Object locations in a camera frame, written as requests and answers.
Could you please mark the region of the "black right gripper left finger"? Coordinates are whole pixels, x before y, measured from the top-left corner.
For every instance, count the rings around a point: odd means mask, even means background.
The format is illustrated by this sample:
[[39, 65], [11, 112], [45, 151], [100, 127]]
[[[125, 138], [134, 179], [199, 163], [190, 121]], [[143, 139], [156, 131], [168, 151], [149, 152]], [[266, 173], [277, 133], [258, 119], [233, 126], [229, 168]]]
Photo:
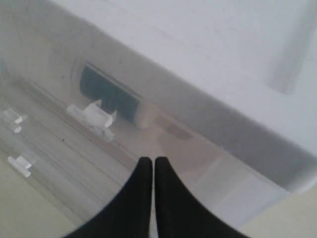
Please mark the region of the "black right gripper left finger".
[[141, 157], [130, 178], [96, 216], [68, 238], [148, 238], [152, 208], [152, 161]]

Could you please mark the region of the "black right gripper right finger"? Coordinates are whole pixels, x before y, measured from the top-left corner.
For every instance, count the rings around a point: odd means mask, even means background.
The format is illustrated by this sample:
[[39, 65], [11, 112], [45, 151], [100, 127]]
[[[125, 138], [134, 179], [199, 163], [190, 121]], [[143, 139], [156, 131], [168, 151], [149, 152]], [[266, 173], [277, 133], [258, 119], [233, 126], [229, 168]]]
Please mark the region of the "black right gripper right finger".
[[155, 208], [160, 238], [243, 238], [187, 189], [168, 158], [155, 160]]

